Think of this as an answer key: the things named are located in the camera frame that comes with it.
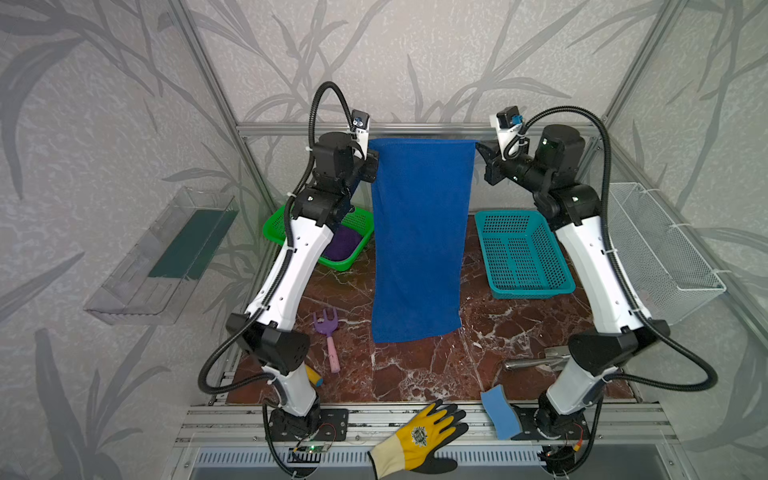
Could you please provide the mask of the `purple towel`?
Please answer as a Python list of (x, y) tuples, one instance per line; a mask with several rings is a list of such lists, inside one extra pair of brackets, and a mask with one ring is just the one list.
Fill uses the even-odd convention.
[(332, 262), (347, 260), (361, 243), (363, 236), (356, 230), (340, 225), (322, 257)]

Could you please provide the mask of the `blue towel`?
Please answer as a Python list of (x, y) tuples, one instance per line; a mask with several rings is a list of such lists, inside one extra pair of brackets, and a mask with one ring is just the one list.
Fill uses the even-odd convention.
[(404, 343), (460, 328), (472, 140), (375, 139), (372, 337)]

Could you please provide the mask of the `teal plastic basket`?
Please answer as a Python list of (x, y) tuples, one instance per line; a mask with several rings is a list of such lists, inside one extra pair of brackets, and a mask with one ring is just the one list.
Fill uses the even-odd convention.
[(495, 299), (549, 299), (575, 291), (559, 242), (540, 213), (488, 210), (474, 219)]

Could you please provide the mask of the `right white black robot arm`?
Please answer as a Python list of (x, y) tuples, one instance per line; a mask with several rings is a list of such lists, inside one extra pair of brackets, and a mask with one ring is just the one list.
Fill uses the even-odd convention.
[[(529, 129), (538, 121), (560, 113), (589, 120), (603, 145), (601, 188), (576, 178), (586, 148), (581, 133), (564, 124), (544, 127), (534, 152), (529, 150)], [(537, 421), (554, 426), (575, 418), (601, 400), (613, 381), (634, 382), (673, 392), (702, 392), (714, 388), (716, 370), (699, 355), (670, 336), (666, 321), (655, 319), (631, 284), (609, 231), (609, 195), (612, 145), (603, 121), (578, 106), (546, 109), (524, 119), (515, 106), (490, 118), (497, 146), (479, 143), (486, 163), (485, 180), (496, 185), (508, 179), (530, 192), (536, 210), (570, 257), (587, 294), (593, 327), (568, 341), (570, 358), (547, 391), (538, 399)], [(628, 360), (661, 342), (700, 368), (705, 378), (695, 383), (670, 383), (623, 372)]]

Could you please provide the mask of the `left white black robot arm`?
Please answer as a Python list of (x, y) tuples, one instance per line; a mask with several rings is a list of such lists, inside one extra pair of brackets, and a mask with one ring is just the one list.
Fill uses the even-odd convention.
[[(339, 100), (347, 128), (317, 135), (323, 95)], [(305, 368), (310, 341), (294, 328), (298, 307), (322, 253), (352, 209), (352, 197), (362, 182), (376, 179), (378, 155), (369, 150), (367, 113), (350, 109), (340, 87), (323, 82), (316, 90), (308, 117), (308, 162), (283, 209), (285, 239), (280, 253), (255, 298), (231, 320), (235, 328), (204, 362), (197, 385), (207, 395), (221, 395), (265, 380), (276, 389), (280, 408), (306, 417), (317, 394)], [(234, 344), (248, 350), (262, 365), (260, 373), (226, 386), (209, 383), (214, 364)]]

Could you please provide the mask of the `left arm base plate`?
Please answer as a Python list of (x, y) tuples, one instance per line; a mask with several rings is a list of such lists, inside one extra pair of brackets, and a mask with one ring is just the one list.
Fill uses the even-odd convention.
[(344, 408), (314, 406), (305, 417), (274, 409), (269, 413), (267, 427), (274, 441), (344, 441), (347, 437), (350, 411)]

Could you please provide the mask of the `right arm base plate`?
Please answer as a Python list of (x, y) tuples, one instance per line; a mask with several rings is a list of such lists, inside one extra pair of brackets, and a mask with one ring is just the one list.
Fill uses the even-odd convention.
[(584, 411), (560, 415), (549, 408), (514, 406), (521, 432), (513, 440), (565, 441), (586, 440), (590, 429)]

